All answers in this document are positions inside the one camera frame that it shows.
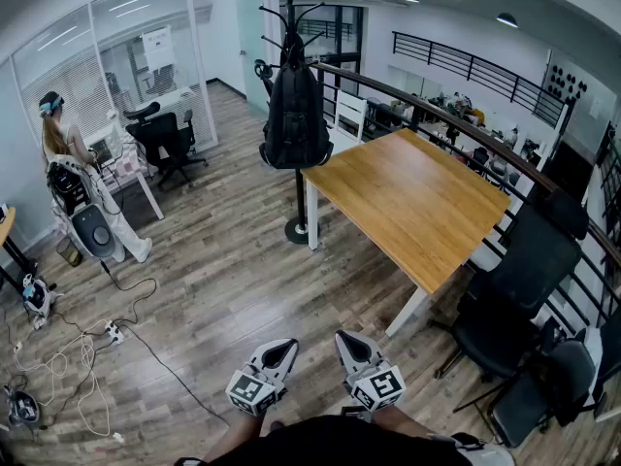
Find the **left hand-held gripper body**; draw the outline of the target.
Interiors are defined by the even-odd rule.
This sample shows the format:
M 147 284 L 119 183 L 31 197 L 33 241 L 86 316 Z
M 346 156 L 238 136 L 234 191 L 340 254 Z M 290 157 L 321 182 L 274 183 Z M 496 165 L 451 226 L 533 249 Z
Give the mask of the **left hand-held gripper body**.
M 289 373 L 290 368 L 246 364 L 233 374 L 225 389 L 226 396 L 237 409 L 262 416 L 287 392 L 284 380 Z

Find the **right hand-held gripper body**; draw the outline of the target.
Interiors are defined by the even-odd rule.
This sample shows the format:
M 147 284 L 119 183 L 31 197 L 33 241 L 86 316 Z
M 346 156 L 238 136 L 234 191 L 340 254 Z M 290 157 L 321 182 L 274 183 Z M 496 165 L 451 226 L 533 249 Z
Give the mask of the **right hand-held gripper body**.
M 345 379 L 351 397 L 366 411 L 394 405 L 406 390 L 399 368 L 365 369 Z

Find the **black coat rack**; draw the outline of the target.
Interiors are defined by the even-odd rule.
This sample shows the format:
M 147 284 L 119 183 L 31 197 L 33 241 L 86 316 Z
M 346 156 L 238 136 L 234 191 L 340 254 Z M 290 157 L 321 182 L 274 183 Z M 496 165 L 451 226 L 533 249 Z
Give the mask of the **black coat rack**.
M 274 43 L 280 50 L 280 60 L 278 64 L 269 64 L 273 68 L 273 83 L 276 80 L 280 68 L 286 63 L 293 67 L 297 66 L 299 63 L 305 63 L 311 69 L 305 57 L 307 44 L 303 41 L 298 32 L 298 25 L 302 17 L 296 14 L 293 0 L 286 0 L 285 8 L 287 15 L 280 18 L 284 24 L 284 38 L 280 44 Z M 269 97 L 268 101 L 268 118 L 270 98 L 271 97 Z M 309 227 L 305 208 L 305 191 L 302 175 L 304 169 L 283 170 L 292 170 L 295 172 L 297 198 L 297 215 L 288 220 L 285 224 L 285 236 L 294 244 L 306 244 L 309 241 Z

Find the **black backpack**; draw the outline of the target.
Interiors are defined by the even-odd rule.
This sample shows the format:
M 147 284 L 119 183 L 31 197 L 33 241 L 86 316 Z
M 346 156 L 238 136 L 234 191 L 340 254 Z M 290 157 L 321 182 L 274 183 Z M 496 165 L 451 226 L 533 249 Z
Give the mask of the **black backpack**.
M 305 63 L 286 63 L 278 72 L 259 153 L 270 166 L 305 169 L 325 164 L 334 144 L 323 117 L 319 84 Z

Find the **person's left forearm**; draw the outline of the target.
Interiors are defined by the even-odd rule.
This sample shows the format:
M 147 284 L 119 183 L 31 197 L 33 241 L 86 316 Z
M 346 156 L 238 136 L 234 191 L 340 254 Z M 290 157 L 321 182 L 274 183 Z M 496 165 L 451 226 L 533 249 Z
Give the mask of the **person's left forearm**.
M 253 416 L 245 412 L 233 421 L 219 441 L 203 457 L 203 461 L 211 463 L 245 443 L 258 439 L 264 423 L 265 415 Z

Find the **person's right forearm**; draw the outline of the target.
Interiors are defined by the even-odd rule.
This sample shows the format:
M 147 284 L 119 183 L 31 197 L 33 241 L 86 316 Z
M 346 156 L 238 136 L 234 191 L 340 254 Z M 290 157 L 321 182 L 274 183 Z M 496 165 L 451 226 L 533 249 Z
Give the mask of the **person's right forearm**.
M 429 439 L 435 431 L 410 418 L 396 406 L 384 407 L 373 412 L 373 422 L 384 430 L 410 437 Z

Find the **person's black shirt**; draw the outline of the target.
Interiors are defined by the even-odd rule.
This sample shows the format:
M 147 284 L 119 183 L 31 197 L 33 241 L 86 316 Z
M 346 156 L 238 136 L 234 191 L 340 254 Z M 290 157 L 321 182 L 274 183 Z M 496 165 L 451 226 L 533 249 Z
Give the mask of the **person's black shirt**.
M 174 466 L 515 466 L 505 449 L 469 435 L 429 439 L 384 430 L 352 416 L 317 416 L 284 425 L 206 463 Z

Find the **wooden table with white legs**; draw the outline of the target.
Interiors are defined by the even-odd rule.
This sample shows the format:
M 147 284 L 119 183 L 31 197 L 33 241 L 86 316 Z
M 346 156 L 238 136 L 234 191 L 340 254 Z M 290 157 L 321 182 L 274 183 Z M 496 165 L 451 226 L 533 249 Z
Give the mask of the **wooden table with white legs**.
M 389 337 L 472 256 L 510 200 L 454 156 L 402 129 L 302 172 L 308 246 L 325 196 L 415 284 Z

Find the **black mesh chair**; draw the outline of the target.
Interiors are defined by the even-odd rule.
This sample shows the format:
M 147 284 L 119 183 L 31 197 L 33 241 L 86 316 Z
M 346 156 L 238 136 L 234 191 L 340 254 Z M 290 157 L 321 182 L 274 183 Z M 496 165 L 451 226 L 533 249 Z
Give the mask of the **black mesh chair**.
M 548 353 L 534 354 L 515 375 L 454 411 L 476 408 L 490 398 L 487 410 L 479 414 L 501 445 L 516 448 L 552 418 L 566 426 L 591 409 L 597 379 L 586 343 L 568 339 Z

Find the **white desk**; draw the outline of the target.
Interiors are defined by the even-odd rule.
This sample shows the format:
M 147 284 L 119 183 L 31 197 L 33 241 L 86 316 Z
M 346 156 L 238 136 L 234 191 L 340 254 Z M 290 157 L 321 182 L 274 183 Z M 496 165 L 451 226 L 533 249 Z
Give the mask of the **white desk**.
M 138 183 L 157 218 L 164 218 L 145 178 L 149 173 L 146 156 L 131 135 L 120 132 L 118 125 L 111 123 L 83 140 L 88 149 L 98 154 L 97 167 L 110 193 Z

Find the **white spare gripper device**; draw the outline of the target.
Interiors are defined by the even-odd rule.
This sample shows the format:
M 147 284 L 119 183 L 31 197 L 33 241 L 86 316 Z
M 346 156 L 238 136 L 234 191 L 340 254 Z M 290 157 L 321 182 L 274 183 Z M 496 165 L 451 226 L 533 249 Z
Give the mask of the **white spare gripper device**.
M 32 321 L 33 329 L 39 330 L 47 323 L 52 306 L 63 293 L 55 290 L 55 283 L 48 286 L 44 280 L 35 278 L 32 274 L 24 276 L 22 286 L 22 303 L 26 311 L 35 316 Z

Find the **grey spare gripper device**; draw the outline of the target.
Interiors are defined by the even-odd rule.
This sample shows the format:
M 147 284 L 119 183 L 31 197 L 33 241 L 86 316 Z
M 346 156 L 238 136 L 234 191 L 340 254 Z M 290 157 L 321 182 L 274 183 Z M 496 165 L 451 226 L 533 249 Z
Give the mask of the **grey spare gripper device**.
M 7 385 L 4 392 L 9 406 L 9 424 L 12 427 L 36 427 L 41 417 L 37 401 L 29 393 Z

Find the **white wooden chair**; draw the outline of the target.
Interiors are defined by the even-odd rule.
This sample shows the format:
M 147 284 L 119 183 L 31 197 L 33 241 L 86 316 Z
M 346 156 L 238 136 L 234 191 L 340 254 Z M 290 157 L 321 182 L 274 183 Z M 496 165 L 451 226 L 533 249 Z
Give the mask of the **white wooden chair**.
M 355 148 L 363 143 L 367 101 L 342 90 L 337 91 L 333 127 L 329 129 L 333 153 Z

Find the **wooden handrail with black bars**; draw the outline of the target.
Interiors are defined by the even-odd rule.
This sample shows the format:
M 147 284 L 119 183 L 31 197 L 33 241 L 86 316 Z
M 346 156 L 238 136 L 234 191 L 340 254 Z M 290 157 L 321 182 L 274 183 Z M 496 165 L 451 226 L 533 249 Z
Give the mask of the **wooden handrail with black bars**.
M 439 107 L 421 100 L 418 97 L 407 94 L 397 88 L 394 88 L 388 84 L 381 83 L 370 79 L 368 77 L 353 73 L 323 62 L 314 61 L 309 66 L 317 71 L 317 80 L 319 84 L 324 86 L 324 75 L 326 73 L 331 74 L 338 81 L 340 79 L 346 79 L 357 83 L 359 85 L 366 86 L 376 92 L 390 96 L 395 100 L 399 100 L 409 107 L 414 108 L 417 113 L 426 113 L 430 116 L 437 117 L 448 127 L 455 129 L 458 134 L 464 135 L 472 141 L 478 143 L 482 148 L 486 149 L 490 154 L 497 155 L 503 160 L 503 162 L 515 168 L 522 176 L 526 177 L 530 183 L 540 190 L 550 194 L 555 190 L 558 190 L 560 186 L 550 180 L 546 175 L 537 170 L 532 164 L 526 162 L 517 154 L 513 153 L 508 148 L 504 147 L 498 139 L 485 134 L 482 130 L 475 128 L 467 124 L 457 116 L 453 116 Z M 432 139 L 432 141 L 442 147 L 446 147 L 453 152 L 459 154 L 465 158 L 468 162 L 472 163 L 480 171 L 492 178 L 494 181 L 501 185 L 501 188 L 506 189 L 511 195 L 515 196 L 519 202 L 533 205 L 537 202 L 536 199 L 530 198 L 522 190 L 517 189 L 515 185 L 504 181 L 500 176 L 496 175 L 491 169 L 487 168 L 483 163 L 474 159 L 474 157 L 468 155 L 465 151 L 459 149 L 455 144 L 448 141 L 448 138 L 444 135 L 436 135 L 427 128 L 421 126 L 411 117 L 401 116 L 394 113 L 388 108 L 384 108 L 380 103 L 373 101 L 371 103 L 371 109 L 374 112 L 371 116 L 366 115 L 365 121 L 373 124 L 377 130 L 380 130 L 383 134 L 387 133 L 389 126 L 385 123 L 378 121 L 379 117 L 390 117 L 392 119 L 398 119 L 401 123 L 408 127 L 408 129 L 420 134 L 424 134 Z M 594 261 L 591 260 L 587 253 L 582 254 L 582 260 L 587 264 L 593 274 L 598 278 L 604 288 L 604 292 L 608 294 L 607 298 L 599 298 L 586 286 L 581 277 L 575 273 L 571 273 L 570 277 L 572 281 L 582 290 L 586 295 L 591 305 L 595 307 L 598 312 L 598 320 L 607 320 L 613 314 L 614 310 L 621 306 L 621 297 L 616 294 L 616 290 L 612 287 L 611 283 L 602 273 L 599 267 Z

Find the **wooden desk with black legs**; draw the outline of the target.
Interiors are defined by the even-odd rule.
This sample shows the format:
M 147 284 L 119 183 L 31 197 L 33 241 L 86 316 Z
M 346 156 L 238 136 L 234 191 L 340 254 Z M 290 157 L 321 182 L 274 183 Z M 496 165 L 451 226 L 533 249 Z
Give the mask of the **wooden desk with black legs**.
M 8 253 L 14 263 L 20 268 L 24 275 L 35 275 L 38 263 L 33 259 L 28 259 L 12 240 L 10 233 L 16 223 L 16 209 L 10 207 L 4 212 L 0 222 L 0 246 Z M 14 290 L 21 295 L 23 285 L 11 277 L 5 269 L 0 266 L 0 277 L 5 283 L 10 284 Z

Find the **black balcony railing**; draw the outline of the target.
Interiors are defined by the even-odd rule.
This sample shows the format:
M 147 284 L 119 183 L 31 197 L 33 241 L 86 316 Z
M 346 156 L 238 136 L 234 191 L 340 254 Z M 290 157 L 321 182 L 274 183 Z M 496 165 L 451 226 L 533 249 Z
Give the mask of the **black balcony railing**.
M 567 114 L 572 114 L 576 99 L 562 98 L 560 83 L 541 87 L 507 68 L 463 50 L 399 31 L 392 34 L 394 54 L 439 67 L 488 88 L 510 103 L 525 108 L 551 127 L 558 122 L 564 123 L 562 116 L 565 107 L 568 108 Z

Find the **white paper notice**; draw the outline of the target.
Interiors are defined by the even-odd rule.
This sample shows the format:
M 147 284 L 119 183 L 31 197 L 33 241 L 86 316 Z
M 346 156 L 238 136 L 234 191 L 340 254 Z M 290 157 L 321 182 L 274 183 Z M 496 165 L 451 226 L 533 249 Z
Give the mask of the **white paper notice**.
M 176 64 L 172 30 L 170 25 L 141 35 L 148 70 L 153 73 L 163 67 Z

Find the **group of black wall ornaments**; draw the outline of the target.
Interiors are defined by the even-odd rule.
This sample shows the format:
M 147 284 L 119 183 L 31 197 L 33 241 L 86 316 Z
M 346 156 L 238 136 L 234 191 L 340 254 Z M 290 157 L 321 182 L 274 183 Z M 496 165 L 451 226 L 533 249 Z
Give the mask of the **group of black wall ornaments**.
M 548 67 L 543 89 L 557 99 L 569 102 L 588 90 L 585 73 L 573 65 L 553 63 Z

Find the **glass partition with white frame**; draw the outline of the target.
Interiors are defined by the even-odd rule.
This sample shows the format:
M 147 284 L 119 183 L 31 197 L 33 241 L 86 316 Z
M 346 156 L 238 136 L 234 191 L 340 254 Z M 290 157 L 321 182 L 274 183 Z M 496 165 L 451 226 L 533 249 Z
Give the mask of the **glass partition with white frame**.
M 0 0 L 0 63 L 38 132 L 38 103 L 54 90 L 84 135 L 127 124 L 124 111 L 155 101 L 182 117 L 193 111 L 195 148 L 216 146 L 201 62 L 198 0 Z M 141 35 L 171 26 L 176 64 L 148 70 Z

